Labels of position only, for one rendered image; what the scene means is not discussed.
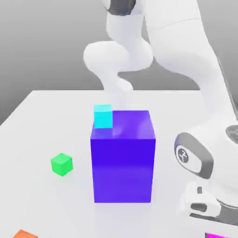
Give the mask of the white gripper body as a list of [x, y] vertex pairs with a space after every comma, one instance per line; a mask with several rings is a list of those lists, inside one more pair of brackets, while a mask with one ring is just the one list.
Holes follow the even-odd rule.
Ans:
[[238, 235], [238, 226], [227, 225], [202, 219], [192, 219], [193, 228], [217, 235]]

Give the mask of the small magenta cube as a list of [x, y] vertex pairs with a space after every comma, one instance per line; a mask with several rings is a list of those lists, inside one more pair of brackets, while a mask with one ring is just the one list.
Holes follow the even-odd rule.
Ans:
[[217, 234], [205, 233], [205, 238], [237, 238], [237, 237], [232, 237], [232, 236], [223, 236], [223, 235], [217, 235]]

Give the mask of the small cyan cube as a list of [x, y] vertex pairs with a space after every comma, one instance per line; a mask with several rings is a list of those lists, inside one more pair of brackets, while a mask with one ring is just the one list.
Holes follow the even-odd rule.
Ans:
[[112, 125], [112, 105], [94, 105], [94, 127], [99, 129], [112, 128]]

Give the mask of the small green cube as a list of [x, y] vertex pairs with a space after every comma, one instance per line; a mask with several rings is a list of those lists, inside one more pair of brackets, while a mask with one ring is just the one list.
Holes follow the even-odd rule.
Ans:
[[51, 159], [52, 171], [60, 176], [65, 176], [73, 169], [72, 157], [60, 153]]

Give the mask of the small orange cube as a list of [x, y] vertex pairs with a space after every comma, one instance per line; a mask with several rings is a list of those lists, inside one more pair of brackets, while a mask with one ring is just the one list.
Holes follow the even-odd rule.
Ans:
[[38, 236], [24, 230], [19, 230], [13, 238], [39, 238]]

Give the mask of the large blue box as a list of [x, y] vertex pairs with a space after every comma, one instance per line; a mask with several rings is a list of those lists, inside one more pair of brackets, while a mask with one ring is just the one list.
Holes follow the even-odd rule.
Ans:
[[112, 128], [90, 138], [96, 203], [149, 203], [156, 137], [148, 111], [113, 111]]

